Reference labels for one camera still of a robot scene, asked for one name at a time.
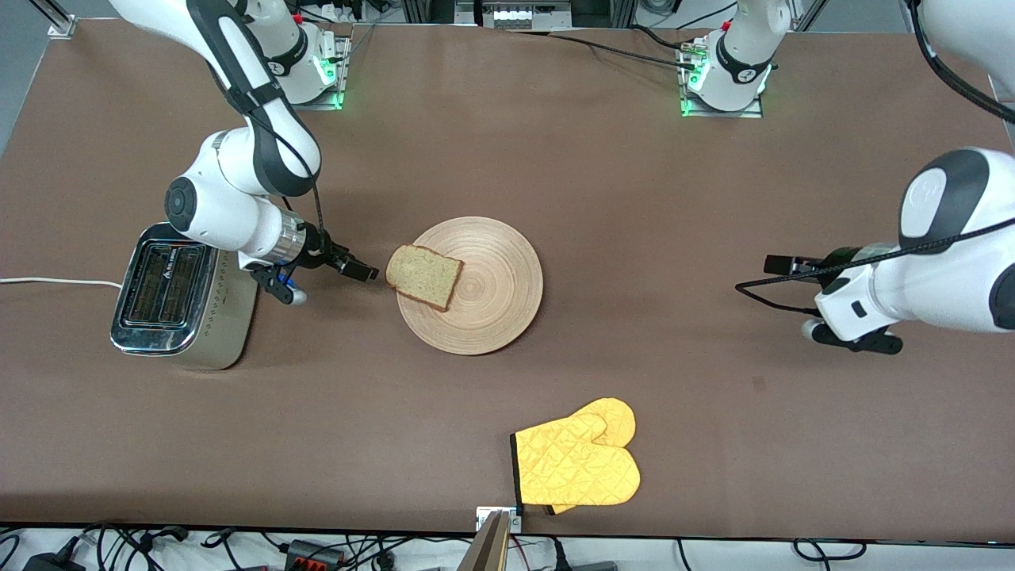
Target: round plate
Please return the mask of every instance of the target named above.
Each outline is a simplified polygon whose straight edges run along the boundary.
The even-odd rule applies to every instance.
[[[397,296],[402,317],[420,340],[456,355],[482,355],[515,341],[536,317],[543,270],[517,229],[466,216],[438,223],[413,243],[465,262],[447,312]]]

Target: brown table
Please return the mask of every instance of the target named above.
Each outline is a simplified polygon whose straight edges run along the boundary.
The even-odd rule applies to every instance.
[[[1003,127],[909,37],[792,34],[779,61],[763,120],[692,119],[662,66],[378,28],[347,109],[304,115],[333,234],[383,266],[433,223],[504,220],[543,263],[532,329],[446,355],[383,283],[306,271],[307,305],[262,296],[243,360],[197,374],[118,354],[112,289],[4,287],[0,519],[468,530],[477,505],[513,503],[510,433],[616,397],[640,491],[528,531],[1015,540],[1013,338],[902,326],[901,355],[852,355],[733,290],[768,253],[892,238],[912,173],[1008,148]],[[119,279],[166,184],[239,124],[195,54],[82,22],[0,162],[3,274]]]

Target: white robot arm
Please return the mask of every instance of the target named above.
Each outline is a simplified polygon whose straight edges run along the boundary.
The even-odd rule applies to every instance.
[[[926,28],[938,46],[978,64],[1010,91],[1015,0],[919,4],[918,38]],[[926,52],[932,66],[939,65],[933,50]],[[947,75],[942,79],[956,87]],[[963,94],[1012,120],[983,93]],[[823,260],[769,256],[765,268],[821,283],[816,312],[762,300],[814,315],[803,333],[821,344],[893,355],[902,344],[886,329],[903,320],[972,333],[1015,331],[1015,157],[975,147],[947,152],[910,181],[899,207],[897,244],[843,247]]]
[[[737,2],[737,14],[728,25],[695,41],[707,52],[687,89],[720,111],[745,109],[764,88],[790,19],[788,0]]]
[[[246,127],[205,139],[191,167],[170,185],[165,213],[174,228],[192,239],[238,252],[241,266],[286,304],[306,299],[288,279],[296,266],[327,264],[363,281],[376,277],[375,268],[333,246],[324,228],[268,200],[268,195],[295,197],[315,188],[321,153],[238,10],[226,0],[112,4],[134,25],[200,54],[247,122]]]
[[[313,100],[338,81],[335,34],[297,24],[282,0],[229,0],[257,39],[269,71],[292,103]]]

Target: white cable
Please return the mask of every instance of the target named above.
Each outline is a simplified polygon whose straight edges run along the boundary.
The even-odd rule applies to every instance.
[[[28,283],[29,281],[44,281],[46,283],[79,283],[82,285],[110,285],[110,287],[122,290],[123,285],[116,281],[104,281],[101,279],[62,279],[60,277],[0,277],[0,283]]]

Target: oven mitt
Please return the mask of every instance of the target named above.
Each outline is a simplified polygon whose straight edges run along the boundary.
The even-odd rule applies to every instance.
[[[545,505],[550,513],[560,513],[576,505],[626,502],[641,481],[634,459],[622,447],[633,435],[634,415],[615,399],[597,401],[566,419],[513,434],[520,508]]]

